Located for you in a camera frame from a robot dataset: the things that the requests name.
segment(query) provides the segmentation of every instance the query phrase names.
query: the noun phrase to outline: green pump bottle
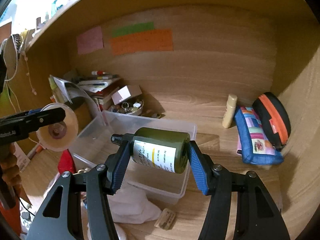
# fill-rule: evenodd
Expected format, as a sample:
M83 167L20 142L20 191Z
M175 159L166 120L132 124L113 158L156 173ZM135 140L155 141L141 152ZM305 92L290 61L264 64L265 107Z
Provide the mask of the green pump bottle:
M186 169L188 133L142 127L135 134L111 136L117 145L122 139L131 140L131 158L138 164L175 173Z

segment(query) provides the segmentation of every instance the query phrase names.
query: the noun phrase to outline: sticker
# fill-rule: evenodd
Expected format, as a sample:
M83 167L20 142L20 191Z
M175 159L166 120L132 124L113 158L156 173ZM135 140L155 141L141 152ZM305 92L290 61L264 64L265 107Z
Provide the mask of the sticker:
M94 27L76 38L78 55L88 54L103 49L103 35L101 26Z
M20 146L15 142L15 153L14 155L17 157L17 165L20 171L24 171L26 166L29 164L30 159L26 156L26 154L21 150Z
M114 56L138 51L173 51L171 30L150 30L110 39Z
M168 230L176 216L176 213L168 208L165 208L157 222L155 223L155 227L162 228L164 230Z
M163 171L174 172L175 155L176 148L137 140L133 144L133 159L135 162Z
M251 139L253 146L253 153L266 154L266 145L264 140Z
M273 119L271 118L271 119L269 120L269 122L270 122L270 125L271 125L271 128L272 128L273 133L276 134L276 133L278 132L278 130L277 130L276 126L275 126L274 123L273 123Z
M150 31L154 29L155 29L155 26L153 22L137 23L137 24L124 26L124 27L113 30L112 37L115 38L119 36L124 36L128 34L144 32L144 31Z

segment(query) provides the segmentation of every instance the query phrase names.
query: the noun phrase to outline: tape roll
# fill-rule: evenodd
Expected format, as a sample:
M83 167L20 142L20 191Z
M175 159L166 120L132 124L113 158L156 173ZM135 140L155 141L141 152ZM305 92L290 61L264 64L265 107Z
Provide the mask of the tape roll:
M53 103L41 111L61 107L66 112L63 122L41 127L36 133L40 143L47 149L60 152L68 149L76 140L79 130L78 119L70 107Z

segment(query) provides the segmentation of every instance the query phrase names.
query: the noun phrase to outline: white box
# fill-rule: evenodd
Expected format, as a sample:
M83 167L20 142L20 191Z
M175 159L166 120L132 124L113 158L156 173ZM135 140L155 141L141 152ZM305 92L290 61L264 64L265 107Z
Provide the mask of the white box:
M141 89L138 85L128 85L119 89L111 97L115 105L129 99L141 95Z
M103 111L79 135L69 148L77 169L104 163L118 146L111 143L113 133L135 133L141 127L187 132L196 139L197 126L179 120L155 119ZM185 194L190 173L188 163L182 174L153 169L130 159L124 179L131 185L145 190L147 197L176 204Z

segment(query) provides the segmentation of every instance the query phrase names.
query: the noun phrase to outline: metal screw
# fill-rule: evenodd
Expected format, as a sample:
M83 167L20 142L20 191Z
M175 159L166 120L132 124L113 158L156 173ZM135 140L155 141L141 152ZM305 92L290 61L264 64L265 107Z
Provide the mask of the metal screw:
M98 171L103 171L104 169L106 168L106 166L104 165L104 164L99 164L99 165L97 165L97 170Z
M67 178L69 176L70 176L70 171L65 171L64 173L62 173L63 178Z
M220 164L215 164L215 165L213 165L213 169L215 171L221 171L222 170L222 166Z
M254 171L249 171L249 172L248 172L248 175L249 175L249 177L251 177L251 178L257 177L257 173L255 173Z

